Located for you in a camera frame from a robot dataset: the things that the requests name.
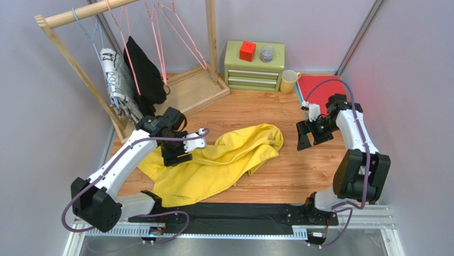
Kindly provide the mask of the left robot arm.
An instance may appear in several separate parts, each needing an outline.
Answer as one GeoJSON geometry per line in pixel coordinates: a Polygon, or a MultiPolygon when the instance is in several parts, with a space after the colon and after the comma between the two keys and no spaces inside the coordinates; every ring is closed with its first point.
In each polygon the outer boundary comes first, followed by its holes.
{"type": "Polygon", "coordinates": [[[65,221],[69,209],[73,214],[103,233],[119,220],[150,214],[156,197],[150,192],[119,197],[118,192],[137,166],[159,149],[165,166],[176,166],[192,159],[191,151],[207,146],[208,129],[188,133],[185,115],[169,107],[162,115],[144,116],[121,149],[103,167],[88,178],[76,178],[71,186],[71,201],[61,220],[69,231],[76,232],[65,221]]]}

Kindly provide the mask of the black garment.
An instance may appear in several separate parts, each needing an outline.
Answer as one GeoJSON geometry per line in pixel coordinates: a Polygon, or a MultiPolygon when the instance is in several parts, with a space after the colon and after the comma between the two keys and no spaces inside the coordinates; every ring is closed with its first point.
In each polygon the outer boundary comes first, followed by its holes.
{"type": "Polygon", "coordinates": [[[155,105],[167,100],[161,73],[130,36],[123,51],[124,61],[133,78],[134,100],[142,115],[154,116],[155,105]]]}

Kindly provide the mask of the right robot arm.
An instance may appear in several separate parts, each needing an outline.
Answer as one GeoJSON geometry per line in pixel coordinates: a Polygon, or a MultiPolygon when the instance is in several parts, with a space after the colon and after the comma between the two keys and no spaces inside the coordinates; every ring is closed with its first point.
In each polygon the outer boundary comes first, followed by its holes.
{"type": "Polygon", "coordinates": [[[342,206],[361,208],[379,200],[391,166],[390,157],[381,154],[372,143],[363,121],[359,103],[349,102],[344,94],[334,94],[326,103],[327,114],[317,104],[303,101],[305,120],[296,124],[298,150],[332,140],[340,131],[346,153],[337,168],[333,184],[324,191],[313,192],[304,204],[304,219],[324,224],[342,206]]]}

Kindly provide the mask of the aluminium base frame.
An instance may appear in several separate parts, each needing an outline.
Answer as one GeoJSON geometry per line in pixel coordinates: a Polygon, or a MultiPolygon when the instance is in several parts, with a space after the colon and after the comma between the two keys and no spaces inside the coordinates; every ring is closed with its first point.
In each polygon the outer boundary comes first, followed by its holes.
{"type": "Polygon", "coordinates": [[[64,254],[76,255],[88,235],[139,237],[143,244],[160,239],[283,239],[300,240],[317,249],[332,247],[349,230],[378,229],[389,255],[403,255],[390,209],[386,205],[351,205],[334,210],[319,210],[311,201],[304,204],[197,203],[164,208],[158,204],[145,217],[134,216],[116,222],[107,229],[90,229],[76,220],[83,232],[71,235],[64,254]]]}

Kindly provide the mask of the white patterned garment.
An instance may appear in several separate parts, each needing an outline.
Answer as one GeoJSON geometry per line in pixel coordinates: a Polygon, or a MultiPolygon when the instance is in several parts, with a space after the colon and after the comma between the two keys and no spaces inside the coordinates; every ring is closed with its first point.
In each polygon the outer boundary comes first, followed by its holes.
{"type": "Polygon", "coordinates": [[[131,123],[138,123],[143,114],[134,100],[135,83],[128,66],[118,53],[109,48],[101,49],[100,57],[114,112],[121,120],[128,118],[131,123]]]}

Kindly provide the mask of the yellow mug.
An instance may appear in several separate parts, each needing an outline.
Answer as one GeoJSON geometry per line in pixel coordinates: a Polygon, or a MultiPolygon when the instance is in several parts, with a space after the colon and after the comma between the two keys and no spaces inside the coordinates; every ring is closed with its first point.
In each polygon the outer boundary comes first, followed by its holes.
{"type": "Polygon", "coordinates": [[[281,83],[280,83],[280,92],[282,93],[290,93],[295,85],[296,82],[301,77],[302,73],[295,72],[293,70],[284,70],[281,76],[281,83]]]}

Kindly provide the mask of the green mini drawer chest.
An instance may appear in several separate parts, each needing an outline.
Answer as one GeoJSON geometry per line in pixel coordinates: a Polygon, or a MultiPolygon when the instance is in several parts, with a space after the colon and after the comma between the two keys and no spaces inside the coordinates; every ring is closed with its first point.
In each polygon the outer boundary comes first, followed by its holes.
{"type": "Polygon", "coordinates": [[[256,43],[252,61],[240,59],[242,41],[229,40],[224,58],[224,81],[231,89],[278,92],[285,67],[285,45],[280,43],[256,43]],[[264,46],[274,49],[272,60],[263,62],[260,51],[264,46]]]}

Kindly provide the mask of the yellow trousers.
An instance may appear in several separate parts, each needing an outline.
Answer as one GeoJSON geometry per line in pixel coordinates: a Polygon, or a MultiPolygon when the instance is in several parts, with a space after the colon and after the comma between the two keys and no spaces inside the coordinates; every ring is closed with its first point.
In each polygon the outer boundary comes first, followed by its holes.
{"type": "Polygon", "coordinates": [[[245,173],[252,175],[279,156],[284,137],[279,128],[260,124],[221,135],[213,145],[192,152],[192,160],[166,167],[157,149],[138,168],[153,182],[163,207],[192,205],[219,194],[245,173]]]}

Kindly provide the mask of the wooden clothes rack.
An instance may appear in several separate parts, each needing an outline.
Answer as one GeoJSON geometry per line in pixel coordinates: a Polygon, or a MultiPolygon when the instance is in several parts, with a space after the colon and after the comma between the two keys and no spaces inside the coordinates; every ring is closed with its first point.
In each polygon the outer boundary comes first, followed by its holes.
{"type": "MultiPolygon", "coordinates": [[[[55,28],[71,24],[77,20],[90,18],[130,3],[131,1],[100,1],[48,18],[41,14],[35,16],[40,29],[60,51],[68,64],[94,95],[100,106],[109,115],[121,143],[125,143],[132,134],[134,129],[133,124],[129,121],[120,120],[113,108],[103,100],[86,72],[55,32],[55,28]]],[[[173,75],[168,79],[171,93],[169,99],[157,108],[158,114],[163,113],[167,107],[174,107],[179,109],[185,116],[191,116],[219,102],[230,94],[229,87],[217,72],[215,2],[206,1],[205,5],[210,61],[206,64],[206,67],[193,67],[183,73],[173,75]]]]}

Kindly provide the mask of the red cube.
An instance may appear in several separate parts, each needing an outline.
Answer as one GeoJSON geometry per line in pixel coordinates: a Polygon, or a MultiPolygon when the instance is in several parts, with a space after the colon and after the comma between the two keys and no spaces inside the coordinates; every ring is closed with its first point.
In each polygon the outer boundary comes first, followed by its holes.
{"type": "Polygon", "coordinates": [[[256,44],[249,41],[243,41],[239,50],[239,59],[252,62],[256,51],[256,44]]]}

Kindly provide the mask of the black base cloth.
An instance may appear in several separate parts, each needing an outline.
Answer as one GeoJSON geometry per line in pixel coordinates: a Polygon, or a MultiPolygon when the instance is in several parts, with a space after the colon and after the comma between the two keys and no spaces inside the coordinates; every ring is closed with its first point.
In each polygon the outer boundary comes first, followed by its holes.
{"type": "Polygon", "coordinates": [[[185,234],[209,235],[289,235],[293,226],[338,226],[333,213],[311,206],[292,204],[197,203],[152,210],[155,218],[131,217],[132,223],[159,222],[165,231],[176,233],[188,223],[185,234]]]}

